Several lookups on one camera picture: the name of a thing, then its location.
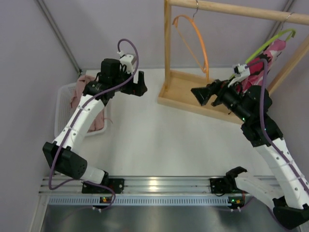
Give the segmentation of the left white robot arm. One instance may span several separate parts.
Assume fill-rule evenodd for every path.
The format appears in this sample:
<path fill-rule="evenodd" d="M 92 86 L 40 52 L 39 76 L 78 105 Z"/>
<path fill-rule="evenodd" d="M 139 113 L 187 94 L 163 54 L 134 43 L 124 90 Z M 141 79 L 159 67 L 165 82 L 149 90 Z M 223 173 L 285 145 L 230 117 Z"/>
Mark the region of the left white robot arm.
<path fill-rule="evenodd" d="M 85 85 L 80 101 L 62 132 L 42 148 L 51 169 L 50 175 L 59 172 L 72 180 L 83 180 L 95 186 L 107 184 L 108 173 L 92 167 L 78 153 L 91 124 L 116 92 L 140 97 L 147 91 L 144 73 L 137 71 L 138 64 L 134 55 L 102 61 L 97 79 Z M 138 81 L 134 83 L 137 72 Z"/>

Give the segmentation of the pink trousers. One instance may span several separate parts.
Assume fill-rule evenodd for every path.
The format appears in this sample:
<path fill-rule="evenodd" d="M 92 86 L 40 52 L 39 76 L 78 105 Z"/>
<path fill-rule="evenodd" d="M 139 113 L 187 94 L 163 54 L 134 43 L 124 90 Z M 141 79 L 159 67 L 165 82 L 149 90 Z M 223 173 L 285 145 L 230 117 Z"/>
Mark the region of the pink trousers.
<path fill-rule="evenodd" d="M 70 100 L 70 107 L 72 110 L 75 110 L 77 108 L 85 86 L 89 82 L 94 81 L 94 80 L 95 80 L 95 77 L 91 75 L 82 75 L 78 78 L 76 85 L 75 85 L 75 90 L 73 91 L 72 98 Z M 108 118 L 105 116 L 105 110 L 103 109 L 102 111 L 98 113 L 95 120 L 92 122 L 88 130 L 88 133 L 101 131 L 105 126 L 106 120 L 108 120 Z"/>

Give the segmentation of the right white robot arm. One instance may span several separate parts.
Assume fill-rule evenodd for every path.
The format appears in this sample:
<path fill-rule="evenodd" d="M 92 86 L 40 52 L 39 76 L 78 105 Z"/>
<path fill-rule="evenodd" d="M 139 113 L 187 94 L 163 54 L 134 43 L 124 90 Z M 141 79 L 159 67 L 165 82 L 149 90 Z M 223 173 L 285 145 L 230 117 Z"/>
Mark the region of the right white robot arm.
<path fill-rule="evenodd" d="M 288 230 L 308 222 L 309 183 L 289 153 L 283 133 L 267 114 L 272 105 L 267 90 L 255 85 L 241 94 L 228 81 L 215 80 L 205 87 L 192 88 L 191 92 L 202 106 L 215 95 L 212 106 L 223 104 L 242 121 L 244 137 L 266 161 L 279 184 L 279 188 L 274 188 L 245 168 L 236 167 L 224 176 L 227 189 L 254 196 Z"/>

